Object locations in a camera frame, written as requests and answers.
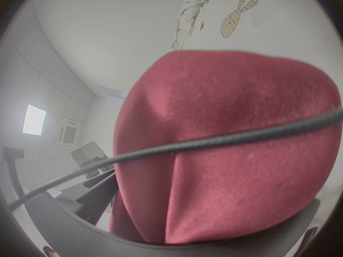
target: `ceiling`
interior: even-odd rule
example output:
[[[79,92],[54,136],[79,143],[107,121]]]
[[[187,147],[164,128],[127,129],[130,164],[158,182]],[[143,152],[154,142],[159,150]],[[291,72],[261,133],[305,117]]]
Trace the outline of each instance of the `ceiling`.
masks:
[[[168,52],[183,0],[34,0],[64,62],[94,93],[129,91]]]

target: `wire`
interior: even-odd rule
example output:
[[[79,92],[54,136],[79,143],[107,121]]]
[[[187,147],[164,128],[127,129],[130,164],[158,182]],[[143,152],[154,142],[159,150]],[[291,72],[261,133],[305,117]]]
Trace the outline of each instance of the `wire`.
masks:
[[[115,163],[124,163],[139,158],[152,156],[156,154],[163,154],[168,152],[183,152],[187,150],[196,150],[202,148],[213,148],[213,147],[222,147],[237,145],[243,143],[252,143],[256,141],[276,139],[285,136],[297,135],[305,132],[315,131],[322,129],[324,127],[329,127],[342,122],[343,120],[343,109],[335,109],[328,113],[317,115],[314,117],[282,124],[266,128],[261,128],[257,130],[238,132],[228,135],[219,135],[213,137],[207,137],[202,139],[193,139],[188,141],[182,141],[177,143],[169,143],[166,145],[146,148],[142,150],[137,150],[134,152],[129,152],[126,154],[121,154],[110,159],[104,159],[102,161],[95,162],[91,165],[88,165],[80,170],[74,171],[68,175],[65,175],[59,179],[56,179],[50,183],[42,185],[36,188],[33,191],[30,191],[28,194],[19,198],[10,204],[9,208],[11,211],[14,211],[25,201],[35,197],[36,195],[57,186],[63,182],[66,182],[72,178],[78,177],[84,173],[87,173],[91,170],[104,167],[106,165],[115,164]]]

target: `dark hair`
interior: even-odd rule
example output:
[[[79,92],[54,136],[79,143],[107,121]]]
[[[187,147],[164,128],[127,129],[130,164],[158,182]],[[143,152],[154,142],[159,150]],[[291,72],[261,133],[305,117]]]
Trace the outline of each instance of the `dark hair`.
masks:
[[[44,246],[43,251],[49,257],[50,257],[50,253],[56,253],[56,251],[54,251],[51,247],[48,247],[48,246]]]

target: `pink fabric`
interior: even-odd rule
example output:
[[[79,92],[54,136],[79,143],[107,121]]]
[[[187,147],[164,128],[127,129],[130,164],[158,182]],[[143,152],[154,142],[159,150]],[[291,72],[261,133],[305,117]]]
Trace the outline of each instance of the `pink fabric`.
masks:
[[[308,64],[234,51],[175,51],[132,88],[117,119],[114,155],[288,123],[341,107],[334,82]],[[120,194],[110,232],[184,244],[270,228],[323,186],[342,126],[115,165]]]

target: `bunny face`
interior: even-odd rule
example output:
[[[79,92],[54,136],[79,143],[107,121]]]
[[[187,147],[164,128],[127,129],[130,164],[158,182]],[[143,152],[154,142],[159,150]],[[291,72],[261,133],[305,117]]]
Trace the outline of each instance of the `bunny face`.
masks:
[[[238,21],[239,21],[239,18],[240,18],[240,14],[243,12],[243,11],[246,11],[248,10],[249,8],[255,6],[257,4],[257,1],[258,0],[251,0],[249,3],[247,3],[244,7],[243,4],[244,4],[244,1],[245,0],[239,0],[239,3],[238,3],[238,7],[237,7],[237,10],[235,10],[234,12],[232,12],[228,17],[226,17],[224,19],[224,21],[222,22],[222,25],[221,25],[221,33],[222,33],[222,36],[224,38],[228,38],[235,30],[235,28],[237,27],[237,24],[238,24]]]

